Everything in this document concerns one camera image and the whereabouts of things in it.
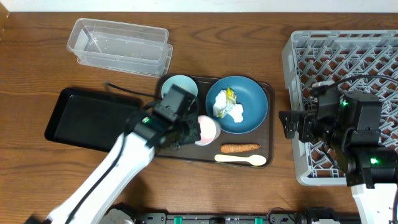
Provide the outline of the pink cup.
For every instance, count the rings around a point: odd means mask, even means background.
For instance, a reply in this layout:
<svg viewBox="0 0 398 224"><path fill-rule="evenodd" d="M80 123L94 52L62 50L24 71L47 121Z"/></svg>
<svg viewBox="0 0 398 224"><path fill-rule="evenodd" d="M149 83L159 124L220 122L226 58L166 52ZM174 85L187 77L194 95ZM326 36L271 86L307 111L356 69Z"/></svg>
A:
<svg viewBox="0 0 398 224"><path fill-rule="evenodd" d="M209 145L221 134L220 124L211 117L201 115L198 117L198 122L200 125L200 140L195 142L196 145Z"/></svg>

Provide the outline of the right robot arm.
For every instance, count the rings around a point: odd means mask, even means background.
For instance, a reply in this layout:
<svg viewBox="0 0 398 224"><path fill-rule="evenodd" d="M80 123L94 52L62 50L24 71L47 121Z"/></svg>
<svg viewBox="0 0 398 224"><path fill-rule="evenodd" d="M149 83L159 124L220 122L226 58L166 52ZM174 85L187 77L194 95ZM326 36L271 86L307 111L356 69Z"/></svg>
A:
<svg viewBox="0 0 398 224"><path fill-rule="evenodd" d="M287 139L319 140L334 150L362 223L397 223L397 151L379 143L382 103L361 91L311 91L317 107L280 111Z"/></svg>

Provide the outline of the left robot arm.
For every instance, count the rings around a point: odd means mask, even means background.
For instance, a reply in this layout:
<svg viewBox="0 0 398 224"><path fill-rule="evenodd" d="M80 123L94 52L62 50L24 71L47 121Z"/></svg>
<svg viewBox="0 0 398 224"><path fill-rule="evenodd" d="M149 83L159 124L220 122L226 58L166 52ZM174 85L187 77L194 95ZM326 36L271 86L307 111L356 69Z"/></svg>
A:
<svg viewBox="0 0 398 224"><path fill-rule="evenodd" d="M157 146L199 140L198 113L161 112L158 106L141 110L125 125L113 148L85 182L44 223L99 223L128 183L155 155Z"/></svg>

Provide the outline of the clear plastic bin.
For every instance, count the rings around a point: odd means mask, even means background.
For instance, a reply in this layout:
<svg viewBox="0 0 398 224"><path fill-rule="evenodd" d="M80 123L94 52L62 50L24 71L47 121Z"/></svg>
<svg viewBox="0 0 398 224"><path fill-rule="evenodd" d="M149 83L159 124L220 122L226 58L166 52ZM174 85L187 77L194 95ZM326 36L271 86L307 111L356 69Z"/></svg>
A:
<svg viewBox="0 0 398 224"><path fill-rule="evenodd" d="M168 40L164 28L80 18L67 49L82 65L161 77L167 74L172 58Z"/></svg>

